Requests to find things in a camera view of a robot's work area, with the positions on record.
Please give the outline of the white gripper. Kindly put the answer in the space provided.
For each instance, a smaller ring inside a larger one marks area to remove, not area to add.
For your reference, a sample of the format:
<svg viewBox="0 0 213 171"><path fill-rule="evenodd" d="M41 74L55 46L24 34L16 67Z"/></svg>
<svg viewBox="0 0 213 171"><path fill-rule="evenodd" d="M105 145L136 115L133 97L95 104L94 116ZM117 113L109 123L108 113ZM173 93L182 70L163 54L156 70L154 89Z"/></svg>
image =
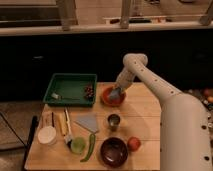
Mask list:
<svg viewBox="0 0 213 171"><path fill-rule="evenodd" d="M118 94L123 94L128 89L135 79L135 75L127 69L123 69L118 75L115 83L115 91Z"/></svg>

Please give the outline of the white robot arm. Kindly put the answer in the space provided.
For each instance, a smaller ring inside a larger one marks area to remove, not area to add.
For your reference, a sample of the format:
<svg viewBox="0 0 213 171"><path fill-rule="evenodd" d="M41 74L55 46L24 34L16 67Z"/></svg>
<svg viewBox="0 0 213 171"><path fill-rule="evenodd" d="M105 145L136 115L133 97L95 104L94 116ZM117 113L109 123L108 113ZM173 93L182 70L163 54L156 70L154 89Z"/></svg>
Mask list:
<svg viewBox="0 0 213 171"><path fill-rule="evenodd" d="M160 171L212 171L210 133L204 105L149 70L148 57L128 53L112 98L129 88L135 77L155 95L161 107Z"/></svg>

